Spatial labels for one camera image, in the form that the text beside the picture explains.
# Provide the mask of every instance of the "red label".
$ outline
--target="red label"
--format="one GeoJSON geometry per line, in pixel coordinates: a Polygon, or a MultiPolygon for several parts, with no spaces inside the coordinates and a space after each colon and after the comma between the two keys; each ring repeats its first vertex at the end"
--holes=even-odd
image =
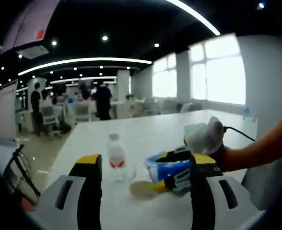
{"type": "Polygon", "coordinates": [[[45,31],[45,30],[40,30],[40,31],[37,33],[36,40],[43,39],[43,37],[44,37],[44,31],[45,31]]]}
{"type": "Polygon", "coordinates": [[[125,161],[120,162],[117,166],[110,161],[110,165],[112,168],[122,168],[125,166],[125,161]]]}

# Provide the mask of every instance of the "blue bottle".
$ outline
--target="blue bottle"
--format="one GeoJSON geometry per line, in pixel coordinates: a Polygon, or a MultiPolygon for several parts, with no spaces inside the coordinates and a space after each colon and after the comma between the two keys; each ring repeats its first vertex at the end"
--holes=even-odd
{"type": "Polygon", "coordinates": [[[244,113],[243,113],[243,119],[245,120],[246,118],[250,117],[250,112],[249,112],[249,108],[245,107],[244,108],[244,113]]]}

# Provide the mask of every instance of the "window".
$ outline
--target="window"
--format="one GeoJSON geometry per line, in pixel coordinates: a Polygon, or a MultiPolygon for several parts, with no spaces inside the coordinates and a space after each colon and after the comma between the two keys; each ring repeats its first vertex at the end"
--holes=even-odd
{"type": "Polygon", "coordinates": [[[190,51],[192,98],[245,104],[244,64],[235,35],[194,45],[190,51]]]}
{"type": "Polygon", "coordinates": [[[206,86],[206,65],[198,64],[192,66],[192,93],[193,98],[197,100],[207,99],[206,86]]]}
{"type": "Polygon", "coordinates": [[[237,38],[232,34],[206,41],[204,48],[208,59],[240,54],[237,38]]]}
{"type": "Polygon", "coordinates": [[[163,71],[153,75],[154,97],[177,97],[177,71],[163,71]]]}
{"type": "Polygon", "coordinates": [[[152,95],[154,97],[177,97],[175,54],[170,54],[154,63],[152,95]]]}
{"type": "Polygon", "coordinates": [[[209,101],[245,104],[245,71],[241,57],[208,61],[206,67],[209,101]]]}
{"type": "Polygon", "coordinates": [[[202,61],[204,59],[203,45],[197,44],[190,48],[191,61],[202,61]]]}

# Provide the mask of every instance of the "ceiling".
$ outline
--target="ceiling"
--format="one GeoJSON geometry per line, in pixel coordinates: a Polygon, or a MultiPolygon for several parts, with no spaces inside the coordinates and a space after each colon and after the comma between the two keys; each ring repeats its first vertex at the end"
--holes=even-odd
{"type": "MultiPolygon", "coordinates": [[[[0,44],[14,17],[29,0],[0,0],[0,44]]],[[[258,10],[257,0],[182,0],[219,32],[237,36],[265,34],[280,36],[282,30],[272,11],[258,10]]],[[[61,0],[43,41],[24,45],[0,55],[0,83],[17,79],[17,73],[45,63],[73,58],[135,58],[155,61],[169,53],[181,52],[199,41],[215,37],[202,23],[166,0],[61,0]],[[34,59],[18,58],[17,51],[43,45],[49,53],[34,59]]],[[[51,66],[24,74],[24,84],[33,76],[48,82],[84,77],[115,76],[130,66],[131,75],[149,64],[129,62],[78,62],[51,66]]]]}

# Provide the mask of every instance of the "white table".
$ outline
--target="white table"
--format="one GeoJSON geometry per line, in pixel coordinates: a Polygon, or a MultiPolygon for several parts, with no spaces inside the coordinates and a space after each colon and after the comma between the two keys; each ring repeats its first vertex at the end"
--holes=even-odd
{"type": "MultiPolygon", "coordinates": [[[[208,122],[212,115],[225,126],[232,126],[256,138],[256,122],[243,120],[239,115],[212,110],[82,123],[76,126],[62,147],[52,166],[48,185],[59,176],[68,175],[80,157],[99,153],[103,158],[102,229],[191,229],[192,207],[189,194],[177,198],[171,193],[164,193],[153,200],[139,201],[130,195],[128,181],[115,183],[110,180],[108,134],[119,133],[129,170],[150,155],[183,145],[184,126],[208,122]]],[[[231,148],[242,148],[249,143],[251,141],[239,133],[225,133],[224,144],[231,148]]],[[[240,170],[226,174],[241,182],[245,173],[246,170],[240,170]]]]}

